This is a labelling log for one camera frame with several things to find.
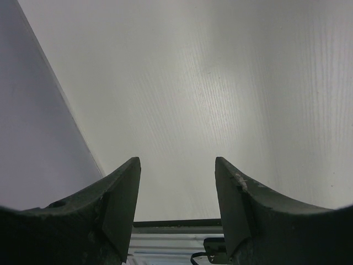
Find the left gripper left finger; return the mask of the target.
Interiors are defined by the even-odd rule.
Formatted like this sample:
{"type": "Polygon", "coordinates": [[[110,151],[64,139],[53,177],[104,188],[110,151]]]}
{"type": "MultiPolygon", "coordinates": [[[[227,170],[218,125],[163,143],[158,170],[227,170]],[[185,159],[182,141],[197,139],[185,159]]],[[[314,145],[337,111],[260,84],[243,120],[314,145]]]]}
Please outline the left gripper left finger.
{"type": "Polygon", "coordinates": [[[125,263],[140,175],[140,159],[133,157],[45,208],[1,208],[1,263],[125,263]]]}

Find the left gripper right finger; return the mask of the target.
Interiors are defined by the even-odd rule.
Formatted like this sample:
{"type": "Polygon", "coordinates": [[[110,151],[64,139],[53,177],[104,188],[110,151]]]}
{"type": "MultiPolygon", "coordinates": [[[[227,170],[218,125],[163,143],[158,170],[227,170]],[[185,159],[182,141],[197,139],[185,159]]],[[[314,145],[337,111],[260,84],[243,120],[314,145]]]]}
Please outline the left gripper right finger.
{"type": "Polygon", "coordinates": [[[352,207],[327,209],[280,194],[225,158],[215,180],[233,264],[351,264],[352,207]]]}

